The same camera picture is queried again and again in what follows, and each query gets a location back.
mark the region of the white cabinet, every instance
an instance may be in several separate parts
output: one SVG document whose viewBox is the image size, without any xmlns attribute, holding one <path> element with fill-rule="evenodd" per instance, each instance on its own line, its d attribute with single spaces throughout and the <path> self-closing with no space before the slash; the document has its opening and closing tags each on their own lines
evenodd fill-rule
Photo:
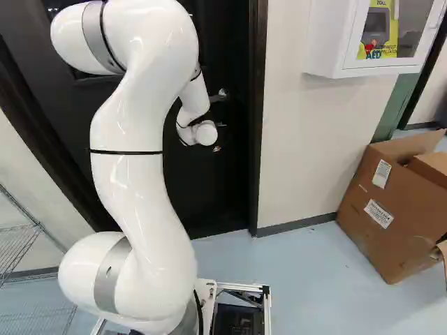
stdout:
<svg viewBox="0 0 447 335">
<path fill-rule="evenodd" d="M 447 0 L 312 0 L 304 72 L 330 78 L 420 72 Z"/>
</svg>

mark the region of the cabinet glass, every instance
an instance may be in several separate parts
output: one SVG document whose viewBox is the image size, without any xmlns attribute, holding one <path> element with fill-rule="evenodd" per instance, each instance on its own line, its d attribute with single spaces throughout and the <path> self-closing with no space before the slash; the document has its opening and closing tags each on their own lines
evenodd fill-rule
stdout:
<svg viewBox="0 0 447 335">
<path fill-rule="evenodd" d="M 357 59 L 414 57 L 434 0 L 371 0 Z"/>
</svg>

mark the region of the white label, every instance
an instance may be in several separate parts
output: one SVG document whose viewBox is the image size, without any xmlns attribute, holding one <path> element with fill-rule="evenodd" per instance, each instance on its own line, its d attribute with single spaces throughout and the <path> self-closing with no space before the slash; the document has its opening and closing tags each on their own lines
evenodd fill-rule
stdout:
<svg viewBox="0 0 447 335">
<path fill-rule="evenodd" d="M 385 189 L 386 182 L 390 176 L 390 171 L 391 165 L 381 159 L 377 165 L 376 173 L 374 173 L 374 176 L 372 177 L 372 183 L 382 189 Z"/>
<path fill-rule="evenodd" d="M 388 228 L 391 222 L 394 220 L 394 217 L 389 214 L 387 211 L 383 210 L 377 202 L 371 199 L 365 207 L 365 211 L 368 213 L 371 218 L 376 221 L 383 228 Z"/>
</svg>

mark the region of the metal wire rack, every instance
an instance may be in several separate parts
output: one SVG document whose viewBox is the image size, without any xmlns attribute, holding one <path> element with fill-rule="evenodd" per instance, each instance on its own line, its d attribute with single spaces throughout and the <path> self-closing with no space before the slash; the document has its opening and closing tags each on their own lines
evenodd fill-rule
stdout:
<svg viewBox="0 0 447 335">
<path fill-rule="evenodd" d="M 57 285 L 55 274 L 14 279 L 0 290 L 0 335 L 67 335 L 76 306 Z"/>
<path fill-rule="evenodd" d="M 3 214 L 12 205 L 26 219 L 0 228 L 0 335 L 66 335 L 76 307 L 62 294 L 56 274 L 9 279 L 40 233 L 62 252 L 66 249 L 2 184 L 0 196 L 9 203 Z"/>
<path fill-rule="evenodd" d="M 0 229 L 0 287 L 41 233 L 34 224 Z"/>
</svg>

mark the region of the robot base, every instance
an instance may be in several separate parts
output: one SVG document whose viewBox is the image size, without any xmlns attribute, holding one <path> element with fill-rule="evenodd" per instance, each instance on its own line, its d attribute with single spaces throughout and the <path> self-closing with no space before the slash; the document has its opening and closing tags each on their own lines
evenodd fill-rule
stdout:
<svg viewBox="0 0 447 335">
<path fill-rule="evenodd" d="M 202 305 L 203 335 L 272 334 L 269 286 L 198 279 L 196 292 Z M 109 326 L 107 320 L 98 319 L 90 335 L 138 334 L 111 331 Z"/>
</svg>

